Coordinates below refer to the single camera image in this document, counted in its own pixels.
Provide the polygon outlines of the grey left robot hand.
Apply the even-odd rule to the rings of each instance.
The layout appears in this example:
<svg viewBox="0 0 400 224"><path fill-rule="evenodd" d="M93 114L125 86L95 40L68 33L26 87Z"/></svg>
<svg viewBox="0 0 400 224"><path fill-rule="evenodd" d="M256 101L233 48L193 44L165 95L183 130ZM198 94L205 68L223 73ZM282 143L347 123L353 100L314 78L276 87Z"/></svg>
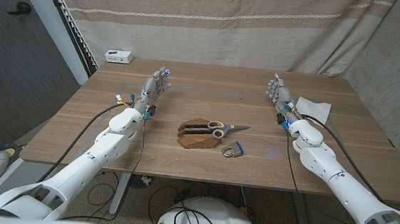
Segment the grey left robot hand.
<svg viewBox="0 0 400 224"><path fill-rule="evenodd" d="M133 108L144 114L150 106L154 106L159 96L171 87L169 75L170 69L164 66L153 73L144 83Z"/></svg>

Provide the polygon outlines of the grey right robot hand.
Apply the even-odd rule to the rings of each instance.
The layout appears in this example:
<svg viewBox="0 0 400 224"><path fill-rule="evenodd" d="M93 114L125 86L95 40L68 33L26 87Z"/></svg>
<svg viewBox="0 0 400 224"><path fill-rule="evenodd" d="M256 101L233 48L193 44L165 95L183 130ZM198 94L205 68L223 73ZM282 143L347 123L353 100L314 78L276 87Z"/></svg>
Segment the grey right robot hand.
<svg viewBox="0 0 400 224"><path fill-rule="evenodd" d="M296 105L292 95L279 73L275 73L275 78L268 83L267 96L273 102L277 111L278 124L286 123L287 125L298 121L300 115L297 112Z"/></svg>

